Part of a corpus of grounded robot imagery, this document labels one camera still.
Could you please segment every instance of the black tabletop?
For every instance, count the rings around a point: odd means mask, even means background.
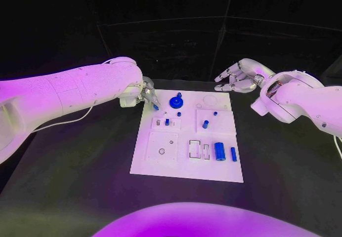
[[[156,89],[214,91],[217,83],[154,80]],[[342,160],[332,135],[300,117],[292,124],[231,93],[244,183],[130,174],[143,103],[118,100],[78,122],[38,132],[4,187],[4,236],[90,236],[149,206],[206,202],[270,215],[322,236],[342,236]],[[53,121],[79,118],[78,111]]]

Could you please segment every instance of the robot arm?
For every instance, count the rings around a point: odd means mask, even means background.
[[[160,106],[153,82],[127,57],[51,75],[0,81],[0,163],[49,120],[120,98]]]
[[[297,70],[276,74],[251,59],[234,64],[215,81],[227,76],[230,84],[217,86],[215,90],[247,93],[257,85],[261,87],[260,97],[251,105],[261,116],[270,113],[281,122],[290,123],[305,115],[322,131],[342,137],[342,86],[325,87],[318,79]],[[253,83],[254,88],[247,88],[245,85]]]

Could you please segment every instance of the white pegboard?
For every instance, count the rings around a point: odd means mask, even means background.
[[[173,109],[169,101],[179,92],[183,106]],[[162,108],[156,111],[152,104],[144,105],[130,173],[243,183],[230,94],[175,90],[156,90],[156,94]],[[202,128],[204,120],[209,121],[206,129]],[[201,158],[189,157],[191,140],[201,142]],[[225,161],[215,159],[217,142],[225,146]],[[208,151],[204,151],[205,145],[209,145]],[[235,147],[237,162],[231,159],[231,147]]]

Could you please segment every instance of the small blue part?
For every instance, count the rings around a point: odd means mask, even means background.
[[[231,158],[232,158],[232,161],[237,162],[235,147],[231,147],[231,148],[230,148],[230,152],[231,152]]]
[[[218,161],[227,160],[225,149],[222,142],[215,143],[215,156]]]
[[[209,121],[208,120],[205,120],[205,122],[204,122],[204,129],[206,129],[208,128],[208,125],[209,125]]]
[[[179,109],[183,106],[183,99],[180,92],[178,93],[176,97],[170,99],[170,107]]]

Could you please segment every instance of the robotic hand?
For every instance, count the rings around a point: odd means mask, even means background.
[[[318,128],[342,137],[342,86],[328,86],[306,72],[274,73],[257,61],[245,58],[215,78],[230,77],[230,84],[215,86],[217,91],[247,93],[261,87],[260,97],[251,104],[263,116],[270,113],[281,122],[307,116]]]
[[[153,81],[127,57],[51,75],[0,81],[0,163],[38,126],[116,98],[121,107],[140,101],[160,106]]]

